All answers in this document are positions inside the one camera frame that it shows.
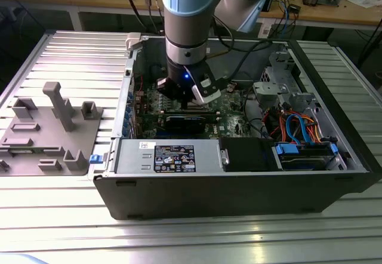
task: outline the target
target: floor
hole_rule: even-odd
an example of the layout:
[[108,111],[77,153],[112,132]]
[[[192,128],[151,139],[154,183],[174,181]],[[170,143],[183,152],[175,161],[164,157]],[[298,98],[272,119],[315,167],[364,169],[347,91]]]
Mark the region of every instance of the floor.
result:
[[[47,30],[72,30],[68,13],[64,11],[32,10],[31,13],[43,24]],[[115,14],[82,13],[81,19],[87,31],[104,32],[140,32],[138,21],[134,16],[117,16]],[[155,22],[160,23],[159,17],[154,17]],[[146,24],[150,23],[148,17],[144,17]],[[260,29],[258,24],[253,33],[243,35],[235,34],[240,38],[255,38]],[[293,32],[286,30],[285,38],[301,39],[305,31],[304,26],[296,26]],[[20,11],[17,21],[8,20],[0,22],[0,91],[2,91],[12,79],[17,69],[23,64],[36,42],[43,34],[43,30],[27,15]],[[334,29],[328,40],[336,42],[349,58],[356,62],[366,39],[362,39],[354,30]],[[382,86],[382,79],[375,77],[375,73],[382,68],[382,48],[373,52],[361,68],[362,73],[370,83],[377,89]]]

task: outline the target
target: metal bracket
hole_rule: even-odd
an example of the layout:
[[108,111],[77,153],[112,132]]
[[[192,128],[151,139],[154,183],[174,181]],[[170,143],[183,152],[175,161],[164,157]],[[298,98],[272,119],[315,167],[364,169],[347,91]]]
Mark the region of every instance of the metal bracket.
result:
[[126,38],[126,49],[127,51],[132,51],[138,49],[141,45],[141,33],[130,32],[127,34]]

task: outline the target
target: black cable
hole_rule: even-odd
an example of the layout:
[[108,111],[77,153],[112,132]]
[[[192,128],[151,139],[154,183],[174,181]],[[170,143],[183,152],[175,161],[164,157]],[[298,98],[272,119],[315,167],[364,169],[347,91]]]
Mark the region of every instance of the black cable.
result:
[[367,40],[365,37],[363,37],[363,36],[361,35],[361,32],[360,32],[359,30],[355,30],[355,32],[357,33],[357,35],[358,35],[362,40],[364,40],[365,42],[368,42],[368,40]]
[[153,19],[153,16],[152,16],[152,12],[151,12],[151,0],[146,0],[146,3],[149,7],[149,17],[150,17],[150,20],[151,20],[151,23],[153,24],[154,26],[154,30],[155,30],[155,34],[158,34],[159,35],[159,31],[158,31],[158,28],[156,27],[155,25],[155,22],[154,22],[154,19]]
[[157,7],[157,9],[158,9],[159,16],[161,17],[162,24],[164,25],[164,24],[165,24],[165,20],[163,19],[162,11],[161,11],[161,9],[160,9],[160,7],[159,7],[158,0],[155,0],[155,5],[156,5],[156,7]]
[[[220,41],[220,43],[221,43],[224,47],[226,47],[226,48],[229,49],[231,46],[228,45],[227,43],[225,43],[225,41],[222,39],[222,37],[221,37],[221,35],[219,34],[219,31],[218,31],[218,29],[217,29],[216,22],[215,22],[214,20],[212,21],[212,26],[213,26],[213,28],[214,28],[214,32],[215,32],[215,34],[216,34],[217,39]],[[259,50],[266,49],[266,48],[268,48],[268,46],[267,46],[267,47],[264,47],[264,48],[261,48],[261,49],[253,49],[252,52],[259,51]],[[247,52],[248,52],[248,50],[246,50],[246,49],[240,49],[240,48],[236,48],[236,47],[234,47],[234,46],[232,46],[232,51],[243,52],[243,53],[247,53]]]
[[370,43],[370,46],[365,50],[361,61],[358,62],[358,66],[361,67],[363,63],[367,60],[370,54],[378,47],[379,42],[382,41],[382,31],[378,34],[378,36]]
[[[261,47],[261,48],[258,48],[256,49],[257,46],[261,45],[261,44],[264,44],[264,43],[267,43],[266,46],[264,47]],[[255,51],[259,51],[259,50],[263,50],[263,49],[266,49],[268,47],[270,47],[272,45],[272,41],[269,41],[269,40],[262,40],[260,42],[257,42],[255,44],[253,44],[251,46],[251,48],[249,48],[246,53],[244,54],[243,58],[241,58],[239,64],[237,65],[236,69],[233,71],[233,73],[228,77],[228,80],[231,81],[235,76],[236,74],[239,72],[241,66],[243,65],[243,63],[245,62],[245,60],[247,59],[247,57],[249,56],[249,54],[251,54],[251,52],[255,52]]]
[[[289,6],[290,6],[290,2],[289,2],[289,0],[284,0],[284,1],[283,1],[283,0],[275,0],[275,1],[281,1],[281,2],[283,2],[284,5],[285,5],[285,9],[288,10],[288,8],[289,8]],[[279,34],[279,33],[280,33],[280,31],[279,31],[279,27],[280,27],[280,25],[281,25],[281,22],[284,20],[286,13],[287,13],[287,12],[285,12],[285,9],[284,9],[284,10],[281,10],[281,11],[283,12],[282,18],[280,19],[280,22],[279,22],[279,24],[277,25],[276,29],[273,30],[273,32],[270,34],[269,38],[272,38],[272,37],[274,36],[275,33],[276,33],[276,34]]]
[[214,31],[215,31],[215,34],[217,35],[217,38],[219,39],[220,42],[222,42],[222,44],[224,45],[224,41],[222,40],[220,34],[218,33],[218,28],[217,28],[217,24],[216,24],[216,21],[217,20],[221,25],[223,25],[223,27],[225,28],[225,30],[228,32],[230,38],[231,38],[231,44],[230,45],[227,45],[227,51],[226,53],[228,52],[231,52],[235,46],[235,38],[233,37],[233,34],[231,32],[231,30],[228,28],[227,24],[225,24],[223,21],[221,21],[218,17],[216,17],[214,15],[214,18],[212,20],[212,28],[214,28]]
[[375,28],[374,32],[372,33],[372,35],[370,36],[370,39],[369,41],[366,43],[366,45],[364,46],[364,48],[362,49],[360,55],[359,55],[359,58],[358,58],[358,68],[360,68],[362,66],[362,64],[364,63],[364,61],[368,58],[368,55],[366,52],[369,52],[371,53],[374,48],[372,50],[369,50],[369,43],[372,41],[374,35],[377,33],[379,27],[381,26],[382,24],[382,18],[380,20],[380,22],[378,23],[377,27]]
[[38,20],[32,15],[32,13],[30,13],[29,12],[29,10],[19,1],[19,0],[14,0],[16,3],[18,3],[19,4],[19,6],[21,6],[22,7],[22,9],[24,9],[27,13],[28,13],[28,15],[45,31],[46,29],[45,29],[45,27],[43,27],[43,25],[40,23],[40,22],[38,22]]
[[255,120],[255,119],[252,119],[252,120],[248,120],[248,117],[247,117],[247,112],[246,112],[246,105],[247,105],[247,101],[248,101],[248,96],[251,92],[251,90],[253,90],[253,87],[249,88],[248,89],[248,92],[247,92],[247,96],[245,97],[245,101],[244,101],[244,104],[243,104],[243,113],[244,113],[244,118],[245,120],[249,123],[249,125],[251,126],[251,128],[253,128],[255,131],[257,131],[261,137],[265,137],[265,138],[268,138],[268,136],[266,134],[264,134],[259,128],[255,127],[254,125],[252,125],[252,121]]
[[133,9],[133,12],[134,12],[136,18],[138,19],[139,23],[142,25],[142,27],[143,27],[145,30],[147,30],[146,25],[145,25],[145,24],[143,23],[143,21],[142,21],[141,15],[139,15],[139,12],[138,12],[138,10],[137,10],[137,7],[135,7],[134,1],[133,1],[133,0],[129,0],[129,2],[130,2],[130,6],[131,6],[131,8]]

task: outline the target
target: black cable on desk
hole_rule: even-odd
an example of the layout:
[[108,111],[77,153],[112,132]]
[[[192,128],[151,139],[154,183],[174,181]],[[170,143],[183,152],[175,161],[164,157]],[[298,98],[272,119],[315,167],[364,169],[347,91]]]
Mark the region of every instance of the black cable on desk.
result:
[[145,1],[146,1],[146,5],[149,7],[149,17],[150,17],[151,23],[153,24],[153,27],[154,27],[154,30],[155,30],[155,34],[159,35],[158,28],[155,25],[155,22],[154,22],[154,19],[153,19],[153,15],[152,15],[152,12],[151,12],[152,2],[151,2],[151,0],[145,0]]
[[146,25],[145,25],[145,24],[143,23],[143,21],[142,21],[141,15],[139,15],[139,12],[138,12],[138,10],[137,10],[137,7],[135,7],[134,1],[133,1],[133,0],[129,0],[129,2],[130,2],[130,6],[131,6],[131,8],[133,9],[133,12],[134,12],[136,18],[138,19],[139,23],[142,25],[142,27],[143,27],[145,30],[147,30]]
[[161,21],[162,21],[162,24],[163,24],[163,26],[164,26],[164,24],[165,24],[165,20],[164,20],[164,18],[163,18],[163,16],[162,16],[162,11],[161,11],[161,9],[160,9],[160,7],[159,7],[158,0],[155,0],[155,5],[156,5],[156,7],[157,7],[157,9],[158,9],[159,16],[161,17]]
[[15,0],[15,2],[19,4],[19,6],[21,6],[22,9],[25,10],[25,12],[28,13],[28,15],[33,19],[34,22],[36,22],[44,31],[46,30],[45,27],[32,15],[32,13],[29,12],[29,10],[19,0]]
[[366,61],[366,59],[369,57],[369,55],[374,51],[374,49],[378,46],[378,43],[381,41],[382,38],[382,31],[381,33],[372,41],[374,35],[377,33],[379,27],[382,24],[382,18],[380,22],[378,23],[377,27],[375,28],[373,34],[371,35],[369,41],[366,43],[364,48],[362,49],[362,52],[359,55],[357,66],[360,68],[363,63]]

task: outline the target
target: power supply label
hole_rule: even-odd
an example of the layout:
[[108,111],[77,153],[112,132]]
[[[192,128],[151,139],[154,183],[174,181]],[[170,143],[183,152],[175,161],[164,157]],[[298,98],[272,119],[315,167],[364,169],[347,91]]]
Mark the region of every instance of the power supply label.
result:
[[157,173],[196,172],[193,146],[155,146],[154,157]]

